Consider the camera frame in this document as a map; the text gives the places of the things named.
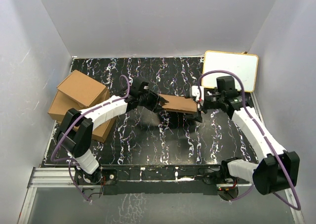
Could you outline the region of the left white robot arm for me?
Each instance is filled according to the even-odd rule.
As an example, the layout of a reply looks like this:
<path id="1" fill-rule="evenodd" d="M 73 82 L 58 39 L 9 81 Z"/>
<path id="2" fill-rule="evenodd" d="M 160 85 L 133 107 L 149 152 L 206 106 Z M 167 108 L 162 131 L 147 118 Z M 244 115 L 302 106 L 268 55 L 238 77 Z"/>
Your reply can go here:
<path id="1" fill-rule="evenodd" d="M 80 168 L 86 180 L 91 184 L 102 178 L 100 164 L 93 156 L 90 145 L 93 131 L 111 119 L 126 114 L 138 106 L 157 113 L 163 110 L 168 100 L 149 89 L 149 83 L 132 79 L 109 99 L 87 109 L 69 109 L 57 131 L 57 145 L 51 155 L 51 161 L 63 161 L 56 158 L 60 147 L 70 153 L 70 165 Z"/>

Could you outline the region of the brown cardboard box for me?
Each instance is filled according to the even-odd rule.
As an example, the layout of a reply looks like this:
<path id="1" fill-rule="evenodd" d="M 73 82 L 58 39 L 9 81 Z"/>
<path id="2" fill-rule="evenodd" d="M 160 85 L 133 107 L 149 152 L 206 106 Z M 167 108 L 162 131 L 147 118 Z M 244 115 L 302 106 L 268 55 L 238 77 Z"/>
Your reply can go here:
<path id="1" fill-rule="evenodd" d="M 194 114 L 197 112 L 197 104 L 191 98 L 166 94 L 160 94 L 160 96 L 167 100 L 167 103 L 162 106 L 166 111 L 186 114 Z"/>

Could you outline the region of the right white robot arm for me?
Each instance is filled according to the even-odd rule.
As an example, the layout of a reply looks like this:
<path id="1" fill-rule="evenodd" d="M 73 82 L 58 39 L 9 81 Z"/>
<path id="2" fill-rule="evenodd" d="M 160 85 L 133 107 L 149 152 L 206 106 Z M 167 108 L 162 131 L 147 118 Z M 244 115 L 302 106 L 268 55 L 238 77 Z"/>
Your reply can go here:
<path id="1" fill-rule="evenodd" d="M 288 152 L 272 137 L 247 102 L 244 91 L 235 88 L 234 77 L 222 76 L 216 81 L 217 87 L 213 93 L 201 85 L 190 88 L 189 97 L 197 103 L 194 119 L 201 122 L 201 113 L 211 109 L 222 110 L 241 129 L 259 161 L 254 164 L 240 158 L 227 159 L 221 163 L 221 179 L 227 183 L 236 178 L 246 180 L 263 195 L 294 188 L 300 164 L 298 154 Z"/>

